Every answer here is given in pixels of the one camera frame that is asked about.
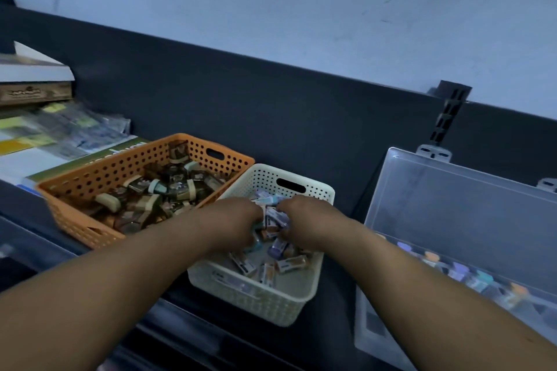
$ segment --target cardboard box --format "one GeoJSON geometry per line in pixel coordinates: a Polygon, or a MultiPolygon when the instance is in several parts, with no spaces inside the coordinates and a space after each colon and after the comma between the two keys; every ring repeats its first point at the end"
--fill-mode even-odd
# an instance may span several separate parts
{"type": "Polygon", "coordinates": [[[15,42],[16,54],[0,54],[0,106],[72,98],[71,69],[15,42]]]}
{"type": "Polygon", "coordinates": [[[0,106],[71,98],[71,82],[0,83],[0,106]]]}

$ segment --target yellow label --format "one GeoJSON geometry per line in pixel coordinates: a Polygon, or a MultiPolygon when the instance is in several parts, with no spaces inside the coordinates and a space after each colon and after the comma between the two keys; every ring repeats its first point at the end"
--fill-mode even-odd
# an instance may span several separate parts
{"type": "Polygon", "coordinates": [[[14,118],[0,119],[0,129],[15,128],[17,126],[23,126],[24,122],[21,116],[16,116],[14,118]]]}
{"type": "Polygon", "coordinates": [[[65,108],[66,106],[62,103],[50,103],[48,106],[43,107],[42,110],[46,113],[56,113],[60,110],[64,110],[65,108]]]}
{"type": "Polygon", "coordinates": [[[18,141],[17,139],[6,139],[0,141],[0,156],[16,153],[17,151],[26,150],[31,147],[32,146],[29,144],[18,141]]]}
{"type": "Polygon", "coordinates": [[[22,144],[27,144],[32,147],[42,147],[47,146],[49,144],[53,144],[56,141],[50,138],[48,135],[44,134],[37,134],[37,135],[29,135],[27,137],[19,137],[16,138],[22,144]]]}

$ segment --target perforated basket wall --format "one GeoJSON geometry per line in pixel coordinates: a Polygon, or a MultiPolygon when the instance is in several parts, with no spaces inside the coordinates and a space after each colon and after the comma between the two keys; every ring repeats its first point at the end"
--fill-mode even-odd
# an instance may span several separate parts
{"type": "MultiPolygon", "coordinates": [[[[335,199],[335,191],[329,185],[266,164],[254,164],[230,185],[219,199],[250,197],[258,188],[288,198],[303,194],[324,199],[331,204],[335,199]]],[[[306,297],[292,297],[263,286],[258,281],[209,260],[199,261],[190,267],[188,276],[195,287],[278,326],[287,327],[294,323],[303,306],[315,296],[322,263],[323,254],[314,254],[311,260],[314,274],[309,283],[311,285],[309,295],[306,297]],[[215,279],[215,275],[232,279],[239,284],[236,287],[222,284],[219,279],[215,279]]]]}
{"type": "Polygon", "coordinates": [[[58,197],[66,195],[78,199],[94,199],[97,194],[121,185],[130,177],[143,174],[143,166],[147,163],[167,164],[168,143],[171,141],[187,142],[190,157],[208,171],[221,171],[226,174],[238,172],[196,208],[217,199],[255,163],[253,158],[220,144],[187,134],[175,134],[47,179],[40,182],[36,189],[45,198],[60,229],[90,248],[100,248],[125,236],[81,213],[58,197]]]}

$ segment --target orange plastic basket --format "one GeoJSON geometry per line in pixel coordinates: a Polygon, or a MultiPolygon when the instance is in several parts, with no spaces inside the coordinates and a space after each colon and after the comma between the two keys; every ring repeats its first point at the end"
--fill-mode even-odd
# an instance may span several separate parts
{"type": "Polygon", "coordinates": [[[255,163],[253,158],[220,144],[187,134],[175,134],[39,182],[36,189],[45,198],[60,229],[89,248],[101,248],[123,239],[125,236],[57,197],[67,195],[94,199],[97,194],[121,185],[131,176],[143,174],[143,166],[147,163],[167,164],[169,163],[168,143],[171,141],[188,143],[191,159],[198,161],[208,171],[220,171],[226,174],[238,172],[218,191],[213,192],[199,203],[196,208],[203,207],[219,198],[249,166],[255,163]]]}

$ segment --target colored bottle cap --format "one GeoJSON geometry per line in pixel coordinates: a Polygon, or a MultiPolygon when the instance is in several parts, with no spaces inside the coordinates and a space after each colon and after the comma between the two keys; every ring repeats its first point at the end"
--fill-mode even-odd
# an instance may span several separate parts
{"type": "Polygon", "coordinates": [[[439,259],[440,259],[440,258],[439,258],[439,255],[434,254],[434,253],[429,252],[429,251],[426,251],[426,254],[425,254],[425,255],[426,255],[426,258],[427,258],[429,261],[438,262],[439,259]]]}
{"type": "Polygon", "coordinates": [[[468,273],[470,271],[470,269],[468,267],[466,267],[463,264],[460,264],[458,262],[454,262],[453,266],[455,268],[455,271],[458,271],[460,273],[468,273]]]}
{"type": "Polygon", "coordinates": [[[517,285],[516,283],[511,283],[511,290],[517,295],[526,296],[529,292],[524,286],[517,285]]]}
{"type": "Polygon", "coordinates": [[[407,243],[397,242],[399,248],[404,249],[406,252],[412,252],[412,247],[407,243]]]}
{"type": "Polygon", "coordinates": [[[487,273],[484,273],[483,271],[477,270],[477,275],[478,275],[478,279],[486,282],[486,283],[491,283],[493,282],[493,276],[487,273]]]}

